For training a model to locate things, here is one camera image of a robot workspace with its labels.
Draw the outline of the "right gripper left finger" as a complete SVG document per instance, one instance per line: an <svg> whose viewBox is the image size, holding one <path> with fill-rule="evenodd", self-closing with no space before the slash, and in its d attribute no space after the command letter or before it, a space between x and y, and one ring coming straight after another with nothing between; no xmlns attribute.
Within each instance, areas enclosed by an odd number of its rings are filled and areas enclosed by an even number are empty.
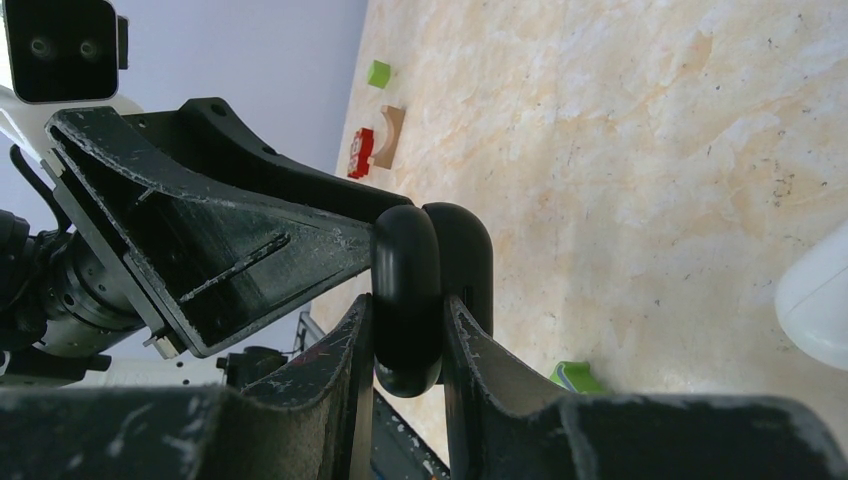
<svg viewBox="0 0 848 480"><path fill-rule="evenodd" d="M357 314L369 320L373 355L372 313L372 298L363 294L343 319ZM222 411L237 396L235 389L220 385L5 391L1 396L1 475L5 479L211 479L206 472Z"/></svg>

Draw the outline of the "orange red animal block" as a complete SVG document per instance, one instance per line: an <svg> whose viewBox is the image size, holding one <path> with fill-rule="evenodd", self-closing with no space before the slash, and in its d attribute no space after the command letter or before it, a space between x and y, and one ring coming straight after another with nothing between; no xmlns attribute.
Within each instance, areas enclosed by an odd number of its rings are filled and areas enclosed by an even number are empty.
<svg viewBox="0 0 848 480"><path fill-rule="evenodd" d="M370 128L360 128L355 133L350 146L350 157L347 177L360 179L370 171L370 158L374 149L374 131Z"/></svg>

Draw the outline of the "black earbud charging case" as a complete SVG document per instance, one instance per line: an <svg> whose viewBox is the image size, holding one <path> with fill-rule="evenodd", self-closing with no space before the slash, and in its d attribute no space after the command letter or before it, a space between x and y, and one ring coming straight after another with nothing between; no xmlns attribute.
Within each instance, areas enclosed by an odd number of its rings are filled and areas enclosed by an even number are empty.
<svg viewBox="0 0 848 480"><path fill-rule="evenodd" d="M438 382L447 297L458 297L484 332L494 332L491 237L462 206L383 212L372 231L371 284L377 379L396 397L417 397Z"/></svg>

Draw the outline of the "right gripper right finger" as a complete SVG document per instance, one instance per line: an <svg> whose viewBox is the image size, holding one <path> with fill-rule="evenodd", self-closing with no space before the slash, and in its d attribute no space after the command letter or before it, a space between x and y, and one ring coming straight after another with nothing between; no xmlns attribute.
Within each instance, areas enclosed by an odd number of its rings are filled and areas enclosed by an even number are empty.
<svg viewBox="0 0 848 480"><path fill-rule="evenodd" d="M578 394L444 304L455 479L843 479L847 461L805 405L773 396Z"/></svg>

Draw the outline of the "white earbud charging case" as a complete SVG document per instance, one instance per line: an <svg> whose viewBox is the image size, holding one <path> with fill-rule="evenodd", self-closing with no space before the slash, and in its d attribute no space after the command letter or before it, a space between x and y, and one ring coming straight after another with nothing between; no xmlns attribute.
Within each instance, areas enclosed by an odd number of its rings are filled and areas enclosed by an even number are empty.
<svg viewBox="0 0 848 480"><path fill-rule="evenodd" d="M847 225L820 240L778 282L779 325L803 353L847 369Z"/></svg>

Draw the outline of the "wooden arch block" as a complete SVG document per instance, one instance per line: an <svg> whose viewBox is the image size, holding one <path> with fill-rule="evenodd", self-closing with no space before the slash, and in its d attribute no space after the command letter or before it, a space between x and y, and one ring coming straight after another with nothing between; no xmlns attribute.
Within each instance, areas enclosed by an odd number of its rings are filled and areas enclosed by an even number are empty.
<svg viewBox="0 0 848 480"><path fill-rule="evenodd" d="M387 133L382 146L371 155L373 166L391 169L397 152L406 111L391 105L383 105L380 109L386 123Z"/></svg>

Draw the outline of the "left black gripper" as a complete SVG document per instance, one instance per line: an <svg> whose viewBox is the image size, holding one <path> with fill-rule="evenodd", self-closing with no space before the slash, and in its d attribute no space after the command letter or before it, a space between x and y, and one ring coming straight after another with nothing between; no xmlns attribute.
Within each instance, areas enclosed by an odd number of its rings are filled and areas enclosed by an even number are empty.
<svg viewBox="0 0 848 480"><path fill-rule="evenodd" d="M165 359L215 355L365 271L374 222L412 203L277 152L218 97L62 109L45 132L81 301L48 331L100 350L146 328Z"/></svg>

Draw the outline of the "green owl number block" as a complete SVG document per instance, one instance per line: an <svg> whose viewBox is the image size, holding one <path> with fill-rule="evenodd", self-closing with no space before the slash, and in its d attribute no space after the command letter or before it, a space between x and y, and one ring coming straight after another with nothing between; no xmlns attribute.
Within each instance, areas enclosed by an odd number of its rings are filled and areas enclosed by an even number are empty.
<svg viewBox="0 0 848 480"><path fill-rule="evenodd" d="M608 389L598 381L588 362L560 361L549 380L560 387L578 394L605 394Z"/></svg>

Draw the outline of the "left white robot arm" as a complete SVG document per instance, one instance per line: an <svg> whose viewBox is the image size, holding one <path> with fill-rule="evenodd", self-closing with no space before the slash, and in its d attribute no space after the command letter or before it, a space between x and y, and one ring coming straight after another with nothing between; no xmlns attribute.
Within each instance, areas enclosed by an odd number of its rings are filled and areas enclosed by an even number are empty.
<svg viewBox="0 0 848 480"><path fill-rule="evenodd" d="M59 213L34 235L1 221L1 344L25 385L80 380L142 329L166 359L218 354L365 271L375 221L406 203L276 152L217 97L145 113L3 91L1 130Z"/></svg>

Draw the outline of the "small green cube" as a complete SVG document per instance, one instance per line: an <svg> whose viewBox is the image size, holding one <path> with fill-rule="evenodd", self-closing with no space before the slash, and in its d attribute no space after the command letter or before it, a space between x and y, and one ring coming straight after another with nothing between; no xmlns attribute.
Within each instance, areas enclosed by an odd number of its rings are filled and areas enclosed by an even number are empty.
<svg viewBox="0 0 848 480"><path fill-rule="evenodd" d="M379 60L373 60L367 72L367 84L378 89L385 89L392 78L391 65Z"/></svg>

